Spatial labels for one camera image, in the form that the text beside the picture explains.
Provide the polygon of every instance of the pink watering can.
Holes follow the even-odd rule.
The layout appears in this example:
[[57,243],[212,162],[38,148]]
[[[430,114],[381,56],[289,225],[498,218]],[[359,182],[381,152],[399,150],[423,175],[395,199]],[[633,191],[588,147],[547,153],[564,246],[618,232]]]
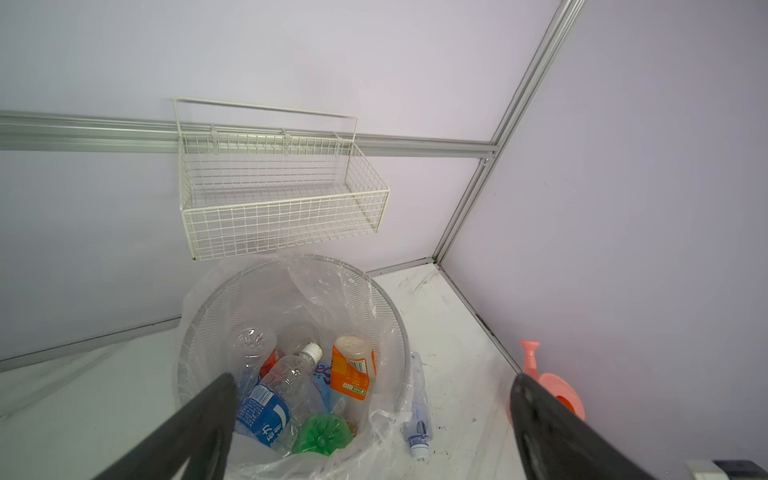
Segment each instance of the pink watering can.
[[[542,373],[541,376],[539,376],[538,368],[536,367],[535,351],[541,344],[534,340],[520,340],[520,344],[523,345],[523,348],[525,349],[523,373],[538,381],[541,386],[546,388],[557,400],[560,400],[560,403],[565,405],[566,408],[571,410],[578,418],[581,420],[586,419],[581,399],[576,394],[576,390],[568,385],[568,382],[554,373]],[[507,404],[507,416],[509,417],[509,422],[512,423],[509,404]]]

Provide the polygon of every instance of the wire mesh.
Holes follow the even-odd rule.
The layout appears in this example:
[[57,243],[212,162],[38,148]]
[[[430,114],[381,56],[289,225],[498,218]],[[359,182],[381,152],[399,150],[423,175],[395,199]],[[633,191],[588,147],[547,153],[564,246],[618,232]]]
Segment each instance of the wire mesh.
[[379,230],[389,188],[353,141],[185,133],[180,203],[195,260]]

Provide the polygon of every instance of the green plastic bottle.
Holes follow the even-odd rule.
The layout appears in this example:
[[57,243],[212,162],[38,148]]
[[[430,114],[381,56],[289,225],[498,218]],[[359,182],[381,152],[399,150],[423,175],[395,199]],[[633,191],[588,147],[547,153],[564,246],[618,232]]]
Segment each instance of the green plastic bottle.
[[309,417],[301,427],[293,453],[315,452],[330,455],[352,441],[346,420],[332,413],[318,413]]

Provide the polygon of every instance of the orange label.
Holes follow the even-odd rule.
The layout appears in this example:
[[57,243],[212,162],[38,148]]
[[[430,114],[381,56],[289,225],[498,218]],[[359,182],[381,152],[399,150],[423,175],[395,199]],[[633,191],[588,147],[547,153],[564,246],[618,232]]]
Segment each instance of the orange label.
[[[362,362],[362,368],[368,371],[365,359],[355,360],[355,362]],[[331,388],[354,399],[365,400],[370,383],[371,380],[368,376],[350,365],[344,355],[334,346],[333,359],[331,360]]]

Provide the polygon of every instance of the basket handle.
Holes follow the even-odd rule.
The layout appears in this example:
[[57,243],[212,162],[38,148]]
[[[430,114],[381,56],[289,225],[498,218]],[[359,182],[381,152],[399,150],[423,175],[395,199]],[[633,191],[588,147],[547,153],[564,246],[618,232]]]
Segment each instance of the basket handle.
[[305,114],[305,115],[319,115],[321,117],[335,117],[335,118],[352,118],[355,121],[355,129],[352,133],[352,142],[355,142],[355,136],[357,135],[357,116],[335,114],[328,111],[319,110],[301,110],[298,108],[283,108],[283,107],[271,107],[269,105],[258,104],[244,104],[236,101],[222,101],[222,100],[209,100],[206,98],[194,98],[194,97],[174,97],[174,113],[176,114],[176,129],[181,137],[181,120],[179,119],[179,110],[177,107],[178,102],[184,102],[188,104],[202,104],[202,105],[219,105],[221,107],[236,107],[236,108],[252,108],[254,110],[268,110],[268,111],[282,111],[292,114]]

